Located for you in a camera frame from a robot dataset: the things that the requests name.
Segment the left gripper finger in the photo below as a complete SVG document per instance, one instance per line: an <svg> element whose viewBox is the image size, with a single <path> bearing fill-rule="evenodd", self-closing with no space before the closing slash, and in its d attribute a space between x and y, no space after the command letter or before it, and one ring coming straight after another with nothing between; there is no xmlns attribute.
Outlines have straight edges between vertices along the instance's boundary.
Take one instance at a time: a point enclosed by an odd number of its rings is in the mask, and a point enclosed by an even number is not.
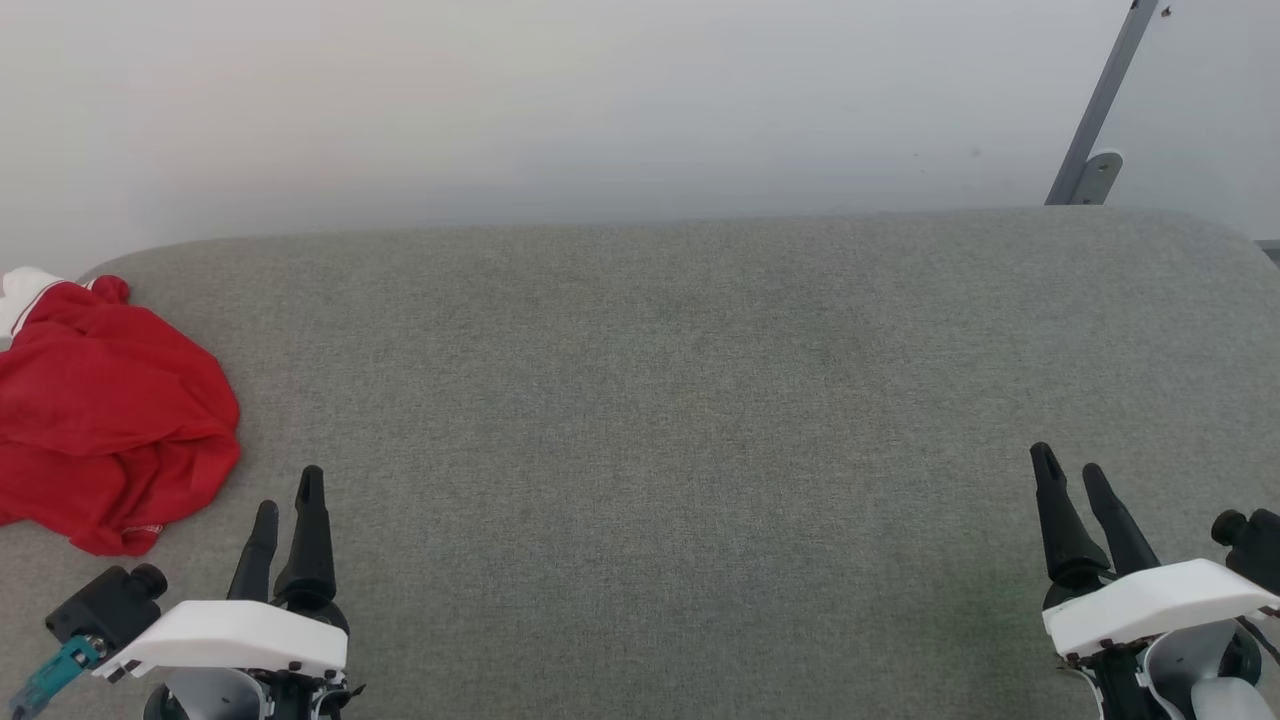
<svg viewBox="0 0 1280 720"><path fill-rule="evenodd" d="M271 600L270 569L276 552L279 507L264 500L256 511L253 527L241 551L227 592L228 600L268 603Z"/></svg>
<svg viewBox="0 0 1280 720"><path fill-rule="evenodd" d="M332 527L324 470L302 470L294 496L294 530L285 566L276 577L274 600L296 607L323 607L337 596Z"/></svg>

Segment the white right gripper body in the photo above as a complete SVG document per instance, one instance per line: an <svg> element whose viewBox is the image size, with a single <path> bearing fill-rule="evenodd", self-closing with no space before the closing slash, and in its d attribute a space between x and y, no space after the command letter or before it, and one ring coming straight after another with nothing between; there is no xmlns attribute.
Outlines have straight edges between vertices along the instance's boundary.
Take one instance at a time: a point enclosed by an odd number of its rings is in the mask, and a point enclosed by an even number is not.
<svg viewBox="0 0 1280 720"><path fill-rule="evenodd" d="M1101 719L1275 719L1256 682L1222 662L1251 620L1276 611L1274 592L1196 559L1121 577L1042 620Z"/></svg>

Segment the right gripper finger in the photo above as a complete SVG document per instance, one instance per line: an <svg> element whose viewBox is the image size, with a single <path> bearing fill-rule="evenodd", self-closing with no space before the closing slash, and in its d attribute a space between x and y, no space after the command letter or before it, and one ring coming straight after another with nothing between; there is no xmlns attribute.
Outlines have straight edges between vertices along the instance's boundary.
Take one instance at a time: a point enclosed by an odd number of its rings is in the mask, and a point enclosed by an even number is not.
<svg viewBox="0 0 1280 720"><path fill-rule="evenodd" d="M1068 478L1046 442L1030 447L1044 564L1051 591L1097 591L1110 570L1068 493Z"/></svg>
<svg viewBox="0 0 1280 720"><path fill-rule="evenodd" d="M1117 497L1103 469L1089 462L1082 479L1094 519L1102 528L1117 577L1160 568L1162 564L1126 505Z"/></svg>

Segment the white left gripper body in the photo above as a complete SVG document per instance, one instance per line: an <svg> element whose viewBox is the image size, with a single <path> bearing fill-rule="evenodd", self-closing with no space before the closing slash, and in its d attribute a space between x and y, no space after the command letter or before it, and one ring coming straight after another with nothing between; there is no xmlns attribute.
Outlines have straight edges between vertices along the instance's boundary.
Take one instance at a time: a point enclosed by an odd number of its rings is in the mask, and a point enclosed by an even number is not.
<svg viewBox="0 0 1280 720"><path fill-rule="evenodd" d="M338 626L248 600L184 601L92 671L110 683L161 669L146 719L339 719L364 692Z"/></svg>

